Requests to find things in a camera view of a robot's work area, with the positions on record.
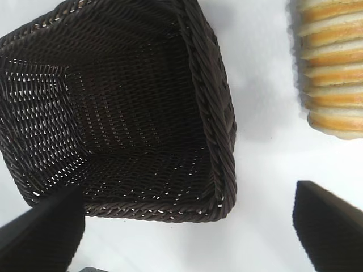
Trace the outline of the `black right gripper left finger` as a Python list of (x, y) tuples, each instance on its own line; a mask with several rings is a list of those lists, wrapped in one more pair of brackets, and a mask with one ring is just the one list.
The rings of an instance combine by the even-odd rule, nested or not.
[(67, 186), (1, 227), (1, 271), (66, 271), (84, 230), (82, 191)]

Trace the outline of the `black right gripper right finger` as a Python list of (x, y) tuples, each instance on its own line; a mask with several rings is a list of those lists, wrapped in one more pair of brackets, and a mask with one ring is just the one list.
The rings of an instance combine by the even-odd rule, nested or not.
[(315, 271), (362, 271), (362, 211), (312, 181), (298, 181), (293, 226)]

